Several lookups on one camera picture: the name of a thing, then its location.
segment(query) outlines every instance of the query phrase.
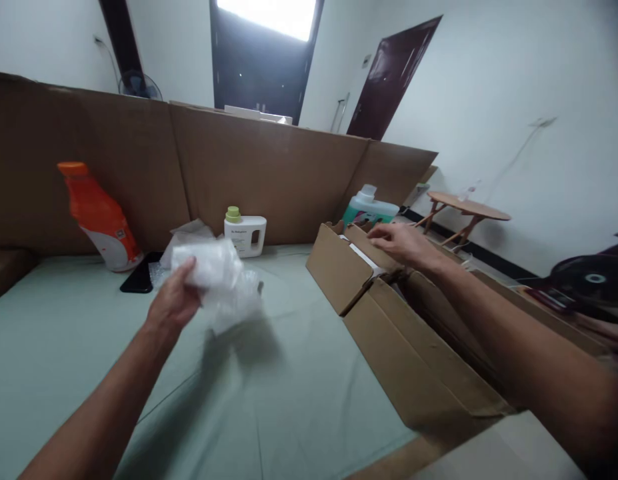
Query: orange bottle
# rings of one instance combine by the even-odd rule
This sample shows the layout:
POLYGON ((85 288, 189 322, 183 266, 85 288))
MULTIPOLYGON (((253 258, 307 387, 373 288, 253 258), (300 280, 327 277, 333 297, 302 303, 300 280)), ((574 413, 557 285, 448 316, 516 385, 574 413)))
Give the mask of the orange bottle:
POLYGON ((107 268, 114 272, 134 268, 144 255, 117 202, 102 190, 84 163, 61 162, 57 167, 69 188, 71 215, 104 257, 107 268))

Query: black phone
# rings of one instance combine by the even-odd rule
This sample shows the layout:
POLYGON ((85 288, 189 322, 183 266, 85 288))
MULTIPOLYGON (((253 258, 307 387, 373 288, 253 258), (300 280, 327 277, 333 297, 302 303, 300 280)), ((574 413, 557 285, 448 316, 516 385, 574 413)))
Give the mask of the black phone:
POLYGON ((153 290, 151 276, 149 275, 149 264, 160 261, 162 254, 163 252, 147 253, 135 270, 124 280, 124 283, 120 286, 120 291, 124 293, 148 293, 153 290))

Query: bright light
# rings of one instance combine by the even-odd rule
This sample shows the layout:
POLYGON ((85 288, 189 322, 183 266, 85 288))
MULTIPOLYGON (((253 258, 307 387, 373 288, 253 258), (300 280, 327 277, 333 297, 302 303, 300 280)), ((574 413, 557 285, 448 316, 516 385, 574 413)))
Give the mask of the bright light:
POLYGON ((307 41, 315 0, 217 0, 217 6, 263 27, 307 41))

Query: person's left hand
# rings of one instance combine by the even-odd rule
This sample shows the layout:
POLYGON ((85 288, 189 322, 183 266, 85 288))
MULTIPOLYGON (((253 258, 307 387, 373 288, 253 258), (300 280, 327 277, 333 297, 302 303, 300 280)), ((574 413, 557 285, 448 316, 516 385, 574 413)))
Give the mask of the person's left hand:
POLYGON ((146 326, 179 333, 191 321, 200 308, 200 291, 184 282, 194 267, 195 257, 190 257, 164 282, 149 308, 146 326))

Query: brown door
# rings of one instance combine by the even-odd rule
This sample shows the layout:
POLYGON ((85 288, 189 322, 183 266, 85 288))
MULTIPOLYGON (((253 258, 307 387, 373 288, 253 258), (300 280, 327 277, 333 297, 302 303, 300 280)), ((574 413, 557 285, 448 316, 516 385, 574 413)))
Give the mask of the brown door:
POLYGON ((347 133, 382 140, 440 19, 382 39, 347 133))

